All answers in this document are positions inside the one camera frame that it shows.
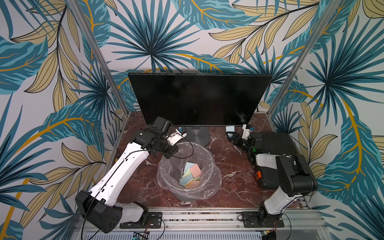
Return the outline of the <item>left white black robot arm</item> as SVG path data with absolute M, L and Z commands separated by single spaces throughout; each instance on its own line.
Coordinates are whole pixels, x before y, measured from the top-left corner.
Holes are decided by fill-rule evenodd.
M 106 175 L 90 190 L 77 194 L 76 204 L 86 221 L 105 234 L 120 224 L 147 222 L 147 207 L 137 202 L 121 206 L 118 196 L 135 170 L 151 153 L 162 154 L 169 159 L 178 151 L 176 141 L 168 137 L 171 125 L 170 121 L 157 117 L 152 126 L 135 132 Z

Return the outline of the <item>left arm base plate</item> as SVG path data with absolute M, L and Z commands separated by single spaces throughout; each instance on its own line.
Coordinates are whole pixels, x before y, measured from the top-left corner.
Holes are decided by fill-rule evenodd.
M 160 229 L 164 226 L 162 212 L 148 212 L 138 222 L 127 222 L 119 225 L 120 229 Z

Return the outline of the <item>green sticky note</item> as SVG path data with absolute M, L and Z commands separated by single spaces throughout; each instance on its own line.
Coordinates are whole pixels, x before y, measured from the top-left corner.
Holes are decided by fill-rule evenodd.
M 191 169 L 188 169 L 184 174 L 183 174 L 183 176 L 182 176 L 182 178 L 185 178 L 185 177 L 187 177 L 187 176 L 189 176 L 189 175 L 191 175 L 192 173 L 191 173 Z

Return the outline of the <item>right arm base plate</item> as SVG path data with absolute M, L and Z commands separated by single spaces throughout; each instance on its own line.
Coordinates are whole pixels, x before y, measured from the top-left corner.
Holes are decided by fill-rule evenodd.
M 240 214 L 240 220 L 243 222 L 245 228 L 276 229 L 285 226 L 282 215 L 270 215 L 260 211 L 242 212 Z

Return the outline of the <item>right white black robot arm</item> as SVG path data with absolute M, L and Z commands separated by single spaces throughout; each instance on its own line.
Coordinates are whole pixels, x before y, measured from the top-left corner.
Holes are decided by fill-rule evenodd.
M 252 132 L 244 139 L 238 133 L 227 132 L 226 137 L 247 153 L 258 186 L 274 191 L 256 212 L 242 212 L 245 228 L 284 227 L 283 210 L 318 188 L 306 158 L 298 153 L 288 134 Z

